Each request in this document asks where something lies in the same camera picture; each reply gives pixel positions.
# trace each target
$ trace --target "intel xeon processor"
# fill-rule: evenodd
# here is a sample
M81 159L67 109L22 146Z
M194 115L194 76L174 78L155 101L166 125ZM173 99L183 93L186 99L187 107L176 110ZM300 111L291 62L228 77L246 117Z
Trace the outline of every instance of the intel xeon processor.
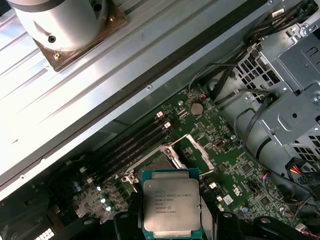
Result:
M198 169L142 172L143 231L147 239L201 238L197 178Z

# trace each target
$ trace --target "yellow wire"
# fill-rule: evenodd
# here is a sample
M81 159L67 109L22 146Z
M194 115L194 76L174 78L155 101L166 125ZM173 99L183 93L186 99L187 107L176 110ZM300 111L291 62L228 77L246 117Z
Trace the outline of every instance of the yellow wire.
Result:
M295 173L295 174L299 174L297 171L290 169L291 172Z

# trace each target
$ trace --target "black cable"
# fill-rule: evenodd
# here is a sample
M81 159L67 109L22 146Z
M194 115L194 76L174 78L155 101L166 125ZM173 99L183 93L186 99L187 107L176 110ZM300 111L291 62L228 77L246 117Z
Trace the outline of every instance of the black cable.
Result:
M298 215L298 213L301 211L301 209L304 207L304 205L306 205L306 203L309 201L309 200L311 200L311 199L313 199L313 197L311 196L311 197L308 197L306 200L304 200L302 203L301 203L301 205L298 207L298 209L296 210L296 212L295 212L295 214L294 214L294 216L293 216L293 218L292 218L292 221L291 221L291 227L293 228L294 227L294 223L295 223L295 221L296 221L296 217L297 217L297 215Z
M230 62L237 66L238 62L248 54L247 49L248 49L248 46L246 46L246 45L243 45L241 48L239 48L239 50L235 53L235 55L230 59ZM233 69L234 69L233 67L227 67L224 70L221 78L216 83L216 85L214 86L213 90L210 93L210 98L212 99L212 101L216 100L217 96L219 95L219 93L221 92L222 88L226 84L228 78L232 74Z
M256 154L255 154L255 158L256 159L259 160L262 149L264 149L264 147L268 143L270 143L271 141L272 141L272 139L270 137L268 137L266 140L263 141L263 143L261 143L261 145L259 146L259 148L258 148L258 150L256 151Z
M265 192L266 194L274 201L276 201L277 203L280 203L280 204L285 204L285 205L289 205L289 206L296 206L296 205L299 205L299 204L303 204L304 201L297 201L297 202L286 202L286 201L282 201L282 199L277 199L275 198L274 196L272 196L267 188L267 184L266 184L266 179L263 179L262 181L262 185L263 185L263 188L265 189Z
M310 0L302 0L296 6L291 8L288 12L281 14L279 17L274 17L273 19L264 20L258 24L254 29L249 31L243 38L244 45L239 49L239 51L231 58L230 62L237 64L242 58L247 55L247 49L250 45L255 43L257 40L262 38L263 36L272 34L273 32L278 31L278 29L282 29L285 25L289 23L295 23L299 21L298 19L291 19L299 11L304 8L306 4L308 4ZM224 85L226 84L228 78L230 77L231 73L233 72L233 68L227 67L215 87L210 93L210 98L215 101L219 93L222 91Z
M238 114L238 116L235 117L234 123L233 123L233 131L234 131L234 135L239 139L239 135L237 132L237 124L238 124L238 120L241 116L245 115L247 112L252 111L254 113L256 113L256 111L253 108L247 108L246 110L242 111L240 114Z
M258 95L264 95L264 96L268 95L270 93L270 92L265 91L265 90L250 89L250 88L240 88L240 89L236 89L235 91L233 91L232 93L228 94L224 98L221 98L220 100L216 101L214 104L215 105L220 105L220 104L224 103L225 101L228 101L229 99L232 99L238 93L244 93L244 92L258 94Z
M262 105L259 107L259 109L256 111L256 113L254 114L254 116L252 117L251 121L249 122L246 130L245 130L245 137L243 139L242 142L242 148L244 150L244 152L247 154L247 156L253 161L255 162L257 165L259 165L262 169L266 170L268 173L270 173L271 175L277 176L278 178L281 178L282 180L286 181L287 183L290 183L291 185L296 186L297 188L300 188L301 190L309 193L310 195L312 195L310 193L310 190L307 189L304 186L299 185L296 182L290 181L289 179L285 178L284 176L281 176L280 174L278 174L277 172L273 171L272 169L270 169L269 167L265 166L264 164L262 164L258 159L256 159L256 157L250 152L250 150L247 148L247 140L248 140L248 136L250 135L250 132L254 126L254 124L256 123L256 121L258 120L258 118L262 115L262 113L268 108L269 104L271 104L274 101L275 97L273 94L270 94L268 96L266 96L266 98L264 99L264 102L262 103Z
M194 77L193 77L193 78L191 79L191 81L189 82L189 85L188 85L188 92L189 92L189 93L194 94L194 95L198 95L198 96L201 96L201 95L202 95L201 93L191 91L191 86L192 86L192 84L195 82L195 80L197 80L198 77L199 77L205 70L207 70L209 67L212 67L212 66L217 66L217 67L232 67L232 69L233 69L233 68L236 67L237 65L236 65L236 64L232 64L232 63L215 63L215 62L212 62L212 63L209 63L209 64L205 65L203 68L201 68L201 69L194 75Z

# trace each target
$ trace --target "motherboard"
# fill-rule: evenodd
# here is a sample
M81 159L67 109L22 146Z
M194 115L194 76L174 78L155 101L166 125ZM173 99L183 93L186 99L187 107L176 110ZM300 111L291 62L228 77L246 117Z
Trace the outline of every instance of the motherboard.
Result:
M232 127L205 96L182 90L96 152L71 161L74 171L50 189L64 211L97 217L128 208L141 190L143 170L198 168L200 193L209 193L221 211L251 222L271 216L287 224L293 213L272 201L263 172L249 160ZM268 182L271 195L282 195Z

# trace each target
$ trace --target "copper mounting plate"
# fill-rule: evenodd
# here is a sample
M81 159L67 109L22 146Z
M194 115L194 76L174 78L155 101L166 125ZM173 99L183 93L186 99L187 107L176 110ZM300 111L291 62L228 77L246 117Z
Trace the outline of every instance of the copper mounting plate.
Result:
M108 18L105 21L105 27L92 42L83 48L75 51L55 51L44 47L36 40L34 41L53 69L58 72L114 34L121 27L126 25L126 23L127 20L125 14L110 0L108 1Z

